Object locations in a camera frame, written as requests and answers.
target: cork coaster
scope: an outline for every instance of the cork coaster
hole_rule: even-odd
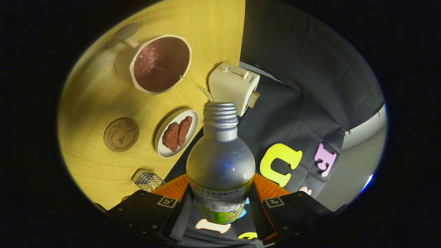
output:
[[[114,120],[104,132],[104,144],[114,152],[123,152],[132,148],[139,137],[138,124],[130,118]]]

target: metal wire basket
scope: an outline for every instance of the metal wire basket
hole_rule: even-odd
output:
[[[157,187],[165,184],[156,173],[146,169],[138,169],[135,172],[132,181],[138,186],[138,188],[147,192],[152,192]]]

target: bottle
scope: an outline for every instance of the bottle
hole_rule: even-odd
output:
[[[187,175],[204,217],[217,224],[235,221],[242,212],[256,171],[254,157],[237,136],[235,103],[207,102],[204,136],[187,160]]]

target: white wall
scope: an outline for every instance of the white wall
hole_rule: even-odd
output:
[[[384,105],[380,109],[379,114],[374,115],[365,123],[351,129],[351,134],[346,132],[346,137],[343,140],[343,146],[341,149],[348,149],[372,137],[386,125],[386,121],[386,105]]]
[[[367,178],[374,174],[380,161],[386,138],[387,125],[367,140],[341,151],[333,166],[331,177],[315,198],[329,208],[337,210],[359,195]]]

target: bottle neck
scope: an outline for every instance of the bottle neck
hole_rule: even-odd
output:
[[[233,102],[207,102],[204,105],[204,137],[216,142],[237,138],[237,108]]]
[[[204,138],[215,142],[228,142],[237,138],[237,127],[216,128],[204,126]]]

